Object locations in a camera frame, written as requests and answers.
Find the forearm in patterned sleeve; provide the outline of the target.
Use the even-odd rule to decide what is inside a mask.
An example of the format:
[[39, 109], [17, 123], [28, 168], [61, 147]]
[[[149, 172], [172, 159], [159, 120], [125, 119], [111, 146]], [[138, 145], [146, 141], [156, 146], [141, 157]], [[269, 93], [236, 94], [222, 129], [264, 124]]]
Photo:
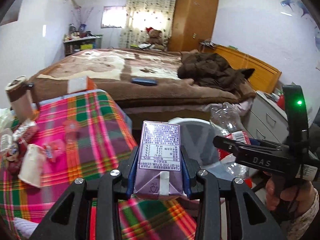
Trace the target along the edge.
[[315, 197], [308, 211], [293, 220], [284, 221], [280, 224], [281, 230], [285, 233], [287, 239], [301, 239], [316, 217], [319, 211], [319, 195], [316, 189], [313, 191], [315, 192]]

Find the right hand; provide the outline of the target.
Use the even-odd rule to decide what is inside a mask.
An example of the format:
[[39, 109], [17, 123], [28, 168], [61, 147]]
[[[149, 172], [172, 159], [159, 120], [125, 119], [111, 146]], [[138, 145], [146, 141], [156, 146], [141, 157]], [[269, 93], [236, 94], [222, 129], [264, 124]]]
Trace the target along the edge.
[[297, 201], [298, 206], [296, 209], [296, 216], [303, 215], [313, 205], [316, 193], [312, 182], [306, 181], [300, 189], [298, 189], [298, 186], [284, 189], [280, 196], [277, 197], [274, 192], [276, 188], [273, 181], [274, 175], [270, 173], [266, 174], [271, 176], [266, 183], [266, 207], [270, 211], [274, 211], [277, 208], [280, 200], [284, 200], [286, 202], [292, 202], [294, 200]]

